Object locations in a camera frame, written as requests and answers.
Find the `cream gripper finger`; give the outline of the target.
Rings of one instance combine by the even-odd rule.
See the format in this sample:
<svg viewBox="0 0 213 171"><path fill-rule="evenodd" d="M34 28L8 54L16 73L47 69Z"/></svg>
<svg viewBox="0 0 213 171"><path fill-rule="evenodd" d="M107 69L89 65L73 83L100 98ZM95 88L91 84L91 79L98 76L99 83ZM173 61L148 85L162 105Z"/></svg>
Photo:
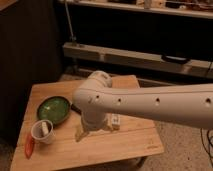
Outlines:
<svg viewBox="0 0 213 171"><path fill-rule="evenodd" d="M83 131L82 129L77 129L75 133L75 140L80 142L84 137L89 134L88 131Z"/></svg>

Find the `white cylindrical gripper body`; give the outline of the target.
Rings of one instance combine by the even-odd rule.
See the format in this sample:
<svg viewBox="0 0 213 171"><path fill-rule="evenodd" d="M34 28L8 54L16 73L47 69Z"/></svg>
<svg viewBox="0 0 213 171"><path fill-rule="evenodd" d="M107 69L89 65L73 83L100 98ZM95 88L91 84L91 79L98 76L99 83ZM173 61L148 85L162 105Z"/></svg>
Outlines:
<svg viewBox="0 0 213 171"><path fill-rule="evenodd" d="M83 113L81 123L83 130L98 131L107 125L108 118L106 113Z"/></svg>

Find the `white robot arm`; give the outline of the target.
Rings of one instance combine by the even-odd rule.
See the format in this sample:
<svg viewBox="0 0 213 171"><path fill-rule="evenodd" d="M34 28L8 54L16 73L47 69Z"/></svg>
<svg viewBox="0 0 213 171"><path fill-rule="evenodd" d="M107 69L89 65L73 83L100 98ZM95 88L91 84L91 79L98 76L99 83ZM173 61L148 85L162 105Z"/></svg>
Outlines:
<svg viewBox="0 0 213 171"><path fill-rule="evenodd" d="M107 114L120 114L213 129L213 84L120 89L103 71L93 72L73 93L81 111L75 139L109 129Z"/></svg>

